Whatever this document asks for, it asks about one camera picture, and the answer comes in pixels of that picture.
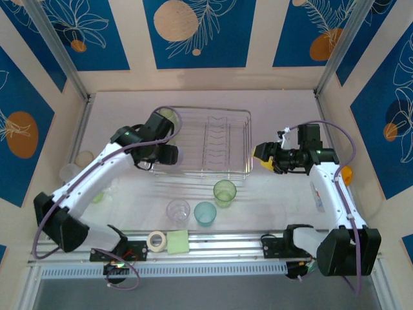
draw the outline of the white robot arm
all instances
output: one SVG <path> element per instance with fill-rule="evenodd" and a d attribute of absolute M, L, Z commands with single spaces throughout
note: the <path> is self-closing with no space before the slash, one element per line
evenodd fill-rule
<path fill-rule="evenodd" d="M 36 196 L 34 207 L 39 228 L 64 252 L 84 245 L 122 256 L 128 247 L 127 237 L 110 225 L 89 223 L 82 215 L 91 201 L 129 168 L 141 169 L 142 161 L 176 164 L 178 148 L 167 145 L 168 138 L 165 138 L 173 134 L 174 129 L 174 124 L 157 112 L 153 112 L 144 125 L 120 128 L 78 176 L 50 196 L 43 192 Z"/>
<path fill-rule="evenodd" d="M 367 227 L 357 212 L 339 173 L 339 160 L 334 149 L 323 148 L 317 124 L 298 126 L 299 149 L 286 149 L 290 147 L 289 132 L 289 129 L 278 132 L 278 142 L 258 145 L 254 157 L 277 174 L 304 168 L 303 172 L 310 176 L 327 214 L 328 233 L 293 223 L 284 232 L 286 247 L 302 249 L 316 258 L 325 276 L 356 275 L 357 265 L 361 269 L 358 273 L 369 275 L 381 237 L 377 229 Z"/>

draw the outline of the gray floor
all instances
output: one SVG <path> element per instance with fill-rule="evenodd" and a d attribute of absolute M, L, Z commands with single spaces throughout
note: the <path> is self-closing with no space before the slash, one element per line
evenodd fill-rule
<path fill-rule="evenodd" d="M 325 278 L 316 271 L 303 283 L 285 276 L 144 278 L 138 289 L 126 292 L 108 288 L 103 279 L 43 280 L 34 309 L 368 310 L 380 306 L 370 278 L 363 279 L 363 292 L 356 298 L 343 279 Z"/>

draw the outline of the tape roll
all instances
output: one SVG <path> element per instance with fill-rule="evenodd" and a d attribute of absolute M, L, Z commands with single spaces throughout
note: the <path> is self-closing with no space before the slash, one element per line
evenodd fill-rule
<path fill-rule="evenodd" d="M 159 245 L 153 245 L 152 243 L 150 243 L 150 240 L 154 237 L 154 236 L 159 236 L 161 237 L 161 244 Z M 161 231 L 152 231 L 149 236 L 148 239 L 146 239 L 146 245 L 148 246 L 148 248 L 155 253 L 158 252 L 162 252 L 163 250 L 165 250 L 166 247 L 166 236 L 163 234 L 163 232 Z"/>

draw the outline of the dish rack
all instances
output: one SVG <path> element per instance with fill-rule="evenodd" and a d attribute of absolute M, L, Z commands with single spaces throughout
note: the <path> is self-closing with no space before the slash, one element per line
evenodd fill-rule
<path fill-rule="evenodd" d="M 251 113 L 247 110 L 174 107 L 182 129 L 170 142 L 183 152 L 177 166 L 154 165 L 156 175 L 244 180 L 252 170 Z"/>

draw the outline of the vent grille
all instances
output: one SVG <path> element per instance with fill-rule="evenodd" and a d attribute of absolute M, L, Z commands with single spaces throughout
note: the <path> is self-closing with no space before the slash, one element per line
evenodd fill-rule
<path fill-rule="evenodd" d="M 287 274 L 285 262 L 142 264 L 136 268 L 142 278 Z M 127 269 L 118 275 L 111 276 L 111 278 L 133 276 L 134 273 L 130 273 Z M 44 280 L 102 277 L 104 277 L 102 265 L 44 267 L 42 272 Z"/>

